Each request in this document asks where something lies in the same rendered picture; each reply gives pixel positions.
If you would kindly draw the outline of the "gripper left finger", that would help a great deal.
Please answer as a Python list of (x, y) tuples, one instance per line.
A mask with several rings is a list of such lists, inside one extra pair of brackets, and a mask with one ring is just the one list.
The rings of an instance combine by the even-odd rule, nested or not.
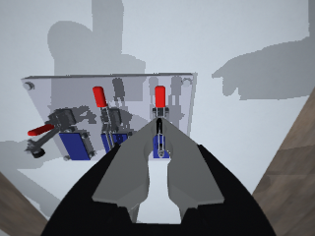
[(40, 236), (79, 236), (111, 223), (118, 207), (127, 207), (136, 223), (139, 205), (149, 194), (149, 155), (158, 128), (159, 118), (155, 118), (113, 147), (70, 189)]

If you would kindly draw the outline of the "grey toggle clamp with red handle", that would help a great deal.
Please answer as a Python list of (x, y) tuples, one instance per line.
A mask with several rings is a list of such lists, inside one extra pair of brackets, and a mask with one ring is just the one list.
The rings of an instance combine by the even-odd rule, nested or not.
[[(99, 107), (100, 114), (101, 114), (99, 116), (99, 119), (102, 125), (101, 133), (106, 134), (109, 150), (111, 150), (116, 145), (119, 145), (119, 143), (114, 142), (112, 133), (114, 132), (116, 126), (120, 126), (122, 123), (120, 110), (119, 108), (109, 109), (108, 103), (106, 103), (106, 100), (105, 100), (103, 87), (93, 87), (93, 91), (94, 91), (94, 98), (95, 98), (96, 105), (97, 107)], [(106, 106), (106, 109), (102, 110), (102, 107), (105, 107), (105, 106)], [(111, 142), (108, 136), (108, 132), (111, 138)]]
[(59, 131), (64, 132), (71, 125), (77, 124), (72, 109), (56, 109), (47, 117), (49, 121), (44, 122), (44, 126), (28, 131), (29, 136), (38, 136), (49, 131), (38, 141), (33, 141), (32, 139), (28, 140), (28, 148), (25, 149), (25, 153), (31, 153), (34, 158), (45, 155), (45, 151), (41, 146), (54, 137)]
[[(169, 108), (165, 108), (165, 87), (164, 86), (156, 86), (155, 87), (156, 94), (156, 108), (153, 108), (152, 116), (153, 120), (155, 118), (164, 118), (169, 122)], [(163, 107), (163, 108), (158, 108)], [(160, 158), (164, 155), (164, 144), (158, 143), (157, 145), (157, 154)]]

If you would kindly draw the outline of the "grey fixture plate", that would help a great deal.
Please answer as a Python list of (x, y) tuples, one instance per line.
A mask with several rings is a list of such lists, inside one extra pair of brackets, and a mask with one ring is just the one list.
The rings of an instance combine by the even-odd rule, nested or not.
[[(191, 81), (185, 88), (181, 82)], [(165, 87), (165, 108), (169, 108), (169, 122), (187, 135), (192, 87), (192, 74), (88, 76), (23, 78), (31, 82), (33, 90), (27, 90), (43, 122), (56, 109), (72, 109), (77, 124), (74, 132), (87, 133), (85, 139), (91, 160), (100, 160), (106, 155), (101, 139), (100, 111), (96, 106), (93, 87), (103, 87), (109, 109), (119, 108), (122, 123), (118, 131), (134, 135), (153, 120), (156, 108), (156, 86)]]

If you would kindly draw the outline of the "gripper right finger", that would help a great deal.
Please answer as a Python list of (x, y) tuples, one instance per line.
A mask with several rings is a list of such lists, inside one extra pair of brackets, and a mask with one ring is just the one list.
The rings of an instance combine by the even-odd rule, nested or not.
[(168, 196), (179, 207), (181, 221), (194, 207), (202, 225), (229, 236), (277, 236), (249, 191), (219, 160), (163, 117), (159, 123), (171, 159)]

